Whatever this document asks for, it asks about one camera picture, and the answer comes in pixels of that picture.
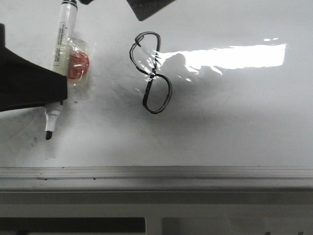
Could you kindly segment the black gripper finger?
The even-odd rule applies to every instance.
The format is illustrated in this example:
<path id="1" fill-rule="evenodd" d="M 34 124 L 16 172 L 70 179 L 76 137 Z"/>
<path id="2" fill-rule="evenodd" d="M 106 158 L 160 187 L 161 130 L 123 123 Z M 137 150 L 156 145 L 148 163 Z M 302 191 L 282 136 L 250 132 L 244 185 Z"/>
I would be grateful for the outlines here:
<path id="1" fill-rule="evenodd" d="M 144 21 L 169 6 L 174 0 L 80 0 L 90 12 L 104 17 L 134 18 Z"/>
<path id="2" fill-rule="evenodd" d="M 67 78 L 33 64 L 5 46 L 0 25 L 0 110 L 44 106 L 67 99 Z"/>

